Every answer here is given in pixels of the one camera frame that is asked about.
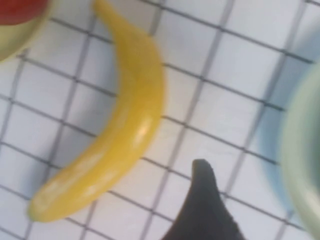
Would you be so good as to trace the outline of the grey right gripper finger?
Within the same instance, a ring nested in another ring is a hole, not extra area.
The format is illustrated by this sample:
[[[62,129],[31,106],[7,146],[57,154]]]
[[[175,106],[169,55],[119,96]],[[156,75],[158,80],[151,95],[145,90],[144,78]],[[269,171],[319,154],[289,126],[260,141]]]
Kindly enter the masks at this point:
[[[164,240],[243,240],[240,227],[221,199],[213,168],[192,162],[192,178],[182,208]]]

